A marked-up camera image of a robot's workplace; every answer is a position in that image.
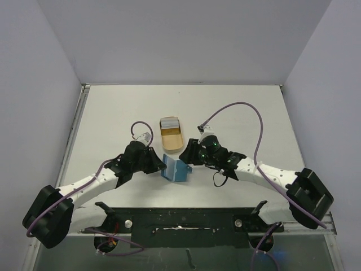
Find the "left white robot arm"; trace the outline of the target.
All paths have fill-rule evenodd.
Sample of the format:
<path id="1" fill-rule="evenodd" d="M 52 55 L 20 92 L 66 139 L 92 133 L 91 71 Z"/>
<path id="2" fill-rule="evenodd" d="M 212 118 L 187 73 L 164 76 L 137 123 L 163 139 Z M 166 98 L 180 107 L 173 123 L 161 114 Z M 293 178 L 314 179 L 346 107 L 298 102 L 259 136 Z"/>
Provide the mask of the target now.
<path id="1" fill-rule="evenodd" d="M 103 161 L 94 174 L 58 188 L 43 187 L 23 218 L 26 236 L 53 248 L 70 232 L 73 215 L 80 206 L 127 183 L 135 173 L 151 174 L 164 169 L 166 164 L 153 147 L 131 141 L 123 154 Z"/>

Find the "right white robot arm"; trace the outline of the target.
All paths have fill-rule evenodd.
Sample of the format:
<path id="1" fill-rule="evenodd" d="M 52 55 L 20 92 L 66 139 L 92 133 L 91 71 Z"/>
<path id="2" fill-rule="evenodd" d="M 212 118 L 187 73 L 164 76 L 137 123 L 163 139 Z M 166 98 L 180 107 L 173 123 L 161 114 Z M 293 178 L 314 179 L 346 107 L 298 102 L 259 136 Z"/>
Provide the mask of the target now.
<path id="1" fill-rule="evenodd" d="M 326 228 L 325 214 L 334 198 L 311 169 L 288 171 L 256 163 L 250 157 L 229 151 L 214 135 L 203 140 L 191 138 L 179 159 L 189 165 L 203 165 L 225 176 L 226 179 L 251 182 L 273 189 L 285 203 L 262 200 L 251 217 L 252 226 L 259 231 L 277 222 L 295 221 L 308 229 Z"/>

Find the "blue leather card holder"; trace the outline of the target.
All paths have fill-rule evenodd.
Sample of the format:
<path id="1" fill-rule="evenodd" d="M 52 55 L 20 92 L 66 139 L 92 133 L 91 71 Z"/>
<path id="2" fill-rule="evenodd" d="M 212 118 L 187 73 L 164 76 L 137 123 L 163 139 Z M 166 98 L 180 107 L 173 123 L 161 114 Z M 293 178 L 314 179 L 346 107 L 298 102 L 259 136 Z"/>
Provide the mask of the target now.
<path id="1" fill-rule="evenodd" d="M 163 154 L 162 162 L 166 168 L 161 171 L 161 177 L 170 182 L 186 182 L 188 175 L 193 171 L 193 168 L 183 161 L 174 160 L 166 154 Z"/>

